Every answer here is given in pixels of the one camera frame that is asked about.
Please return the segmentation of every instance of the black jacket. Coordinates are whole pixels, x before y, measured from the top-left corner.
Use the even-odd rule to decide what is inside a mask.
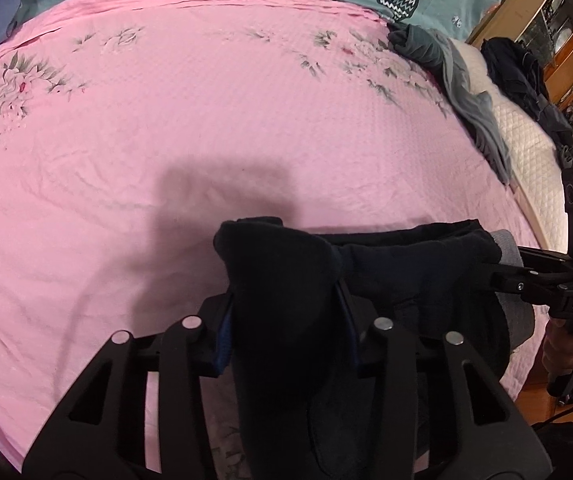
[[[256,480],[355,480],[367,467],[374,380],[351,366],[335,284],[415,333],[457,330],[499,378],[509,329],[492,292],[468,271],[502,251],[477,221],[406,231],[310,235],[277,219],[225,222],[215,235],[233,310],[240,433]],[[419,382],[418,452],[429,442]]]
[[[573,129],[549,102],[543,71],[535,56],[509,38],[486,40],[481,52],[491,80],[551,137],[560,167],[573,167]]]

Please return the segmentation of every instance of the black heart pattern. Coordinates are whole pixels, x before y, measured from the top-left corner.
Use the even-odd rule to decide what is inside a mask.
[[[420,0],[377,0],[377,2],[391,9],[393,19],[396,22],[401,22],[413,16]]]

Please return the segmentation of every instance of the human hand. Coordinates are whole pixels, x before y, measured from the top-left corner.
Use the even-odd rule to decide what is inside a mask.
[[[573,372],[573,335],[564,328],[564,319],[551,318],[547,323],[542,364],[550,374]]]

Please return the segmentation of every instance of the pink bedsheet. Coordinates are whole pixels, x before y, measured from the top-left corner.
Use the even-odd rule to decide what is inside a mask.
[[[0,446],[16,464],[113,331],[160,332],[225,290],[226,219],[479,218],[535,246],[385,39],[374,13],[330,0],[69,0],[0,46]],[[515,394],[526,371],[508,375]],[[218,467],[238,471],[230,383],[205,395]]]

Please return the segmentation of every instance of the floral print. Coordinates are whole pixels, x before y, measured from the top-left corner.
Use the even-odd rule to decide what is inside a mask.
[[[231,433],[223,438],[223,446],[211,450],[215,470],[220,473],[222,480],[251,480],[246,455],[241,451],[242,446],[239,442],[240,430],[238,428],[230,429]],[[236,436],[238,442],[233,443],[233,446],[226,446],[230,436]]]
[[[72,84],[71,77],[62,74],[46,60],[36,61],[35,56],[19,52],[0,64],[0,118],[17,121],[28,114],[28,101],[36,92],[84,92],[86,83]]]
[[[250,30],[246,34],[264,43],[270,43],[272,37],[265,31]],[[300,63],[300,67],[318,81],[327,75],[327,71],[339,68],[345,75],[364,82],[388,104],[401,107],[399,100],[395,99],[392,85],[388,82],[391,79],[399,80],[438,107],[445,118],[453,113],[437,89],[433,77],[415,62],[391,52],[382,39],[371,40],[356,30],[348,30],[346,34],[335,30],[318,30],[313,34],[313,47],[338,54],[337,57],[342,59],[339,65],[336,63],[334,66],[328,66],[328,62],[323,61],[322,57],[314,56],[311,52],[289,50]]]
[[[75,40],[73,40],[73,43],[77,45],[77,47],[74,48],[73,51],[77,52],[78,50],[80,50],[84,46],[84,44],[94,36],[95,33],[91,33],[91,34],[86,34],[83,38],[76,38]]]
[[[102,52],[107,50],[117,52],[126,46],[137,43],[143,30],[144,27],[127,27],[120,30],[102,43]]]

